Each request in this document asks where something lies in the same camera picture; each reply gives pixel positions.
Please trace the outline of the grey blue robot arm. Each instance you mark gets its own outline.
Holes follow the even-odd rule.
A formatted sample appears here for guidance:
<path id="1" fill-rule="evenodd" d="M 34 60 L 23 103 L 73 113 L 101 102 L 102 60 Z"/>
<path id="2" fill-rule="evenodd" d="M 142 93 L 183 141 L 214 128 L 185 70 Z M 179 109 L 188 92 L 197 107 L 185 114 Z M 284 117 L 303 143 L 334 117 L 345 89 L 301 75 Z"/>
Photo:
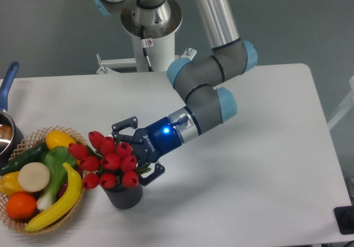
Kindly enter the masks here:
<path id="1" fill-rule="evenodd" d="M 257 65 L 253 45 L 238 33 L 228 0 L 196 0 L 212 54 L 193 62 L 196 51 L 174 52 L 174 34 L 182 21 L 174 0 L 93 0 L 103 15 L 120 13 L 124 29 L 131 35 L 134 58 L 100 60 L 99 70 L 134 67 L 139 72 L 166 72 L 185 106 L 145 127 L 135 117 L 112 127 L 114 139 L 132 144 L 139 165 L 155 165 L 154 172 L 139 179 L 148 185 L 164 171 L 160 157 L 226 122 L 237 112 L 232 93 L 223 82 Z"/>

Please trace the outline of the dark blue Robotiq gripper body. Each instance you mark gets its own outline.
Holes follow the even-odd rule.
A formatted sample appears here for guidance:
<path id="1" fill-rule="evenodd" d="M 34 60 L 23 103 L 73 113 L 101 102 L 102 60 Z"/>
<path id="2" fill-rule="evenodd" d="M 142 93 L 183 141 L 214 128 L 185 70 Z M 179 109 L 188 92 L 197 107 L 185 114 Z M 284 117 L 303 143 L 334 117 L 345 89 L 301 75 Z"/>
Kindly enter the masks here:
<path id="1" fill-rule="evenodd" d="M 155 163 L 160 157 L 182 145 L 180 137 L 168 117 L 145 128 L 137 129 L 133 137 L 137 140 L 132 146 L 138 152 L 139 166 L 148 162 Z"/>

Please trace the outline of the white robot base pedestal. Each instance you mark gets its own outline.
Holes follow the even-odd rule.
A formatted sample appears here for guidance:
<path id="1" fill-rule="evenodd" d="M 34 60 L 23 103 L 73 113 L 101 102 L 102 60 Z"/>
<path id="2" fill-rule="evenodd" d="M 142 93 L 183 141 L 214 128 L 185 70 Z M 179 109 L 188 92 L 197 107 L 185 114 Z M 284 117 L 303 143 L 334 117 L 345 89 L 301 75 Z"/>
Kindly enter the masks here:
<path id="1" fill-rule="evenodd" d="M 161 72 L 166 71 L 170 64 L 176 59 L 186 57 L 192 60 L 197 50 L 188 47 L 178 55 L 175 53 L 175 32 L 161 38 L 141 39 L 131 35 L 134 57 L 127 59 L 101 60 L 97 54 L 97 74 L 106 74 L 114 69 L 134 68 L 137 72 Z"/>

